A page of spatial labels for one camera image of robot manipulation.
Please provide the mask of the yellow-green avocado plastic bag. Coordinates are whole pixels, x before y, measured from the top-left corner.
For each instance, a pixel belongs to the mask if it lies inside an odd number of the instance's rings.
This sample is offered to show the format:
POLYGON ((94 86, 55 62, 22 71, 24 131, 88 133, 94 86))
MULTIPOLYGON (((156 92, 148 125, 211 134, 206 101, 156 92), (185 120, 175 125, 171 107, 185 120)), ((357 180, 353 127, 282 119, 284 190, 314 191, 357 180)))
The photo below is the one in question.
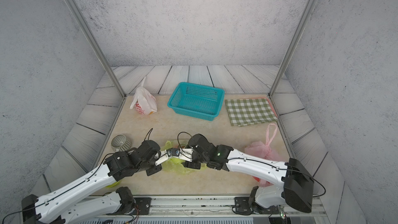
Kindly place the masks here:
MULTIPOLYGON (((170 149, 170 148, 179 148, 177 140, 166 141, 165 145, 161 147, 161 151, 170 149)), ((199 170, 188 169, 184 167, 184 160, 178 158, 169 158, 167 161, 163 162, 162 170, 165 172, 173 172, 179 175, 187 175, 199 170)), ((201 171, 205 170, 205 166, 201 165, 201 171)))

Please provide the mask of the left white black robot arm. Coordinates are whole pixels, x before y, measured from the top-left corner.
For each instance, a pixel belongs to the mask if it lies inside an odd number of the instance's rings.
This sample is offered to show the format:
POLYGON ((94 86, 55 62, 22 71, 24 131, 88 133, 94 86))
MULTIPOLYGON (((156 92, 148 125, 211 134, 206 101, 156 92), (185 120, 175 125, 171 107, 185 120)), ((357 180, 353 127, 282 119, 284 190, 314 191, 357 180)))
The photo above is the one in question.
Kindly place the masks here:
POLYGON ((155 161, 160 158, 160 146, 145 140, 132 151, 110 154, 101 164, 73 182, 43 196, 29 195, 22 202, 22 218, 25 224, 49 224, 68 208, 92 193, 135 173, 156 173, 155 161))

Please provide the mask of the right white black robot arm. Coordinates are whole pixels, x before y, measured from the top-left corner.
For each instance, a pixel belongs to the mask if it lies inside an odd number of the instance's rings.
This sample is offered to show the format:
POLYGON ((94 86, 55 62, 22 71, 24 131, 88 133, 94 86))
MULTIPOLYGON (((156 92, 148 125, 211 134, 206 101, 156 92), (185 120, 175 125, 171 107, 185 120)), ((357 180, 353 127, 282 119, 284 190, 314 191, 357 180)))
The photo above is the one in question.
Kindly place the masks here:
POLYGON ((315 180, 300 161, 258 158, 231 146, 215 146, 201 134, 191 137, 188 147, 193 149, 193 163, 205 164, 218 171, 244 173, 271 183, 255 190, 254 201, 258 206, 269 208, 286 203, 299 212, 312 211, 315 180))

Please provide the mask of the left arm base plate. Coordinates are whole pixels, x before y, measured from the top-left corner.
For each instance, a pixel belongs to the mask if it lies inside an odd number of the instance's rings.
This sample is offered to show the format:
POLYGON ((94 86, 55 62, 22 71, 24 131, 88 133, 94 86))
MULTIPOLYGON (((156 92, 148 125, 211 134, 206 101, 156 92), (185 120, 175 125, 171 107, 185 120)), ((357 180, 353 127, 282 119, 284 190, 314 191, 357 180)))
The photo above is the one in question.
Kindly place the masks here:
POLYGON ((151 208, 151 197, 135 197, 135 205, 133 207, 132 214, 133 215, 149 215, 151 208))

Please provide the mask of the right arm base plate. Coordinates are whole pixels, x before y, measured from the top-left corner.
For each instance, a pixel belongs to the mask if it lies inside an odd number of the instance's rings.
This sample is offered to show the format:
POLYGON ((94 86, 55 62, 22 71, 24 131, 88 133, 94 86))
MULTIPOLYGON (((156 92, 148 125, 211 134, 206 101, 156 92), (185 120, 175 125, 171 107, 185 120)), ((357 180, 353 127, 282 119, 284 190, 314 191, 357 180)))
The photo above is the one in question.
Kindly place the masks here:
POLYGON ((272 215, 278 213, 278 207, 271 206, 269 208, 264 208, 255 203, 254 200, 251 200, 249 197, 235 197, 232 212, 234 214, 244 216, 252 214, 272 215))

